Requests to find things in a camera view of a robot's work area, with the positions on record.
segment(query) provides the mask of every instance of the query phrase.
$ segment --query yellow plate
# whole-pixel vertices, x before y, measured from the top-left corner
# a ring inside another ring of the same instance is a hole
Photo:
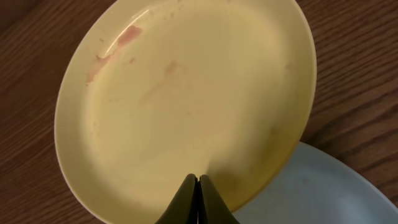
[[[210,175],[236,210],[288,159],[315,80],[293,0],[119,0],[63,79],[60,167],[108,223],[154,223],[188,173]]]

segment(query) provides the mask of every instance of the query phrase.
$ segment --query blue plate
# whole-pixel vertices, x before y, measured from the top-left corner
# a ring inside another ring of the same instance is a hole
[[[375,186],[304,143],[234,216],[242,224],[398,224],[398,209]]]

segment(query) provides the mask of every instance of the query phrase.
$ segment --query dish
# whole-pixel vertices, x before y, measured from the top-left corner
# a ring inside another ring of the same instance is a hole
[[[394,224],[398,209],[337,159],[299,143],[278,176],[234,213],[240,223]]]
[[[315,72],[293,0],[119,0],[62,82],[65,180],[109,223],[154,223],[188,173],[208,174],[236,210],[299,140]]]

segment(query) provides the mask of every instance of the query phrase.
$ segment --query plate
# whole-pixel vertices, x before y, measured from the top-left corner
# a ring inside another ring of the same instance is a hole
[[[189,173],[237,210],[289,158],[315,80],[294,0],[118,0],[64,76],[61,170],[108,223],[154,223]]]
[[[398,223],[398,209],[375,186],[304,143],[264,191],[234,216],[242,224]]]

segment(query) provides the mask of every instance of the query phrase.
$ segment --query dark wood surface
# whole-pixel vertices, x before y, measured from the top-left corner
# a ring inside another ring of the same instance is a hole
[[[0,1],[0,223],[99,223],[63,180],[53,142],[70,58],[114,0]],[[302,141],[398,205],[398,1],[298,0],[318,57]]]

